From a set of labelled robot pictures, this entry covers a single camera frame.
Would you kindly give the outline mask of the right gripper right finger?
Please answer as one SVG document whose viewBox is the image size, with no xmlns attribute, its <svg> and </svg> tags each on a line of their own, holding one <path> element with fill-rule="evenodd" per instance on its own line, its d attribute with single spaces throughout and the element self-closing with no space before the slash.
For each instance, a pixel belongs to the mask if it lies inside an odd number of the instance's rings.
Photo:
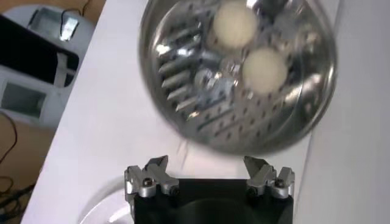
<svg viewBox="0 0 390 224">
<path fill-rule="evenodd" d="M 246 180 L 246 186 L 256 197 L 263 195 L 266 189 L 277 199 L 294 197 L 295 173 L 292 168 L 282 167 L 277 172 L 265 159 L 252 156 L 245 156 L 243 161 L 250 176 Z"/>
</svg>

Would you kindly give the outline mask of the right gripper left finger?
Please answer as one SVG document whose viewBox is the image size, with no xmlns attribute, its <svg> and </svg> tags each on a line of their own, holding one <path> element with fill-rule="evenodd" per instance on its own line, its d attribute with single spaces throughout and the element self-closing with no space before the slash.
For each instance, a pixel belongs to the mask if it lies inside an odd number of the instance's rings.
<svg viewBox="0 0 390 224">
<path fill-rule="evenodd" d="M 168 155 L 151 158 L 141 169 L 129 166 L 124 171 L 124 189 L 126 201 L 133 201 L 135 196 L 152 198 L 158 187 L 163 195 L 175 197 L 179 194 L 179 180 L 166 173 Z"/>
</svg>

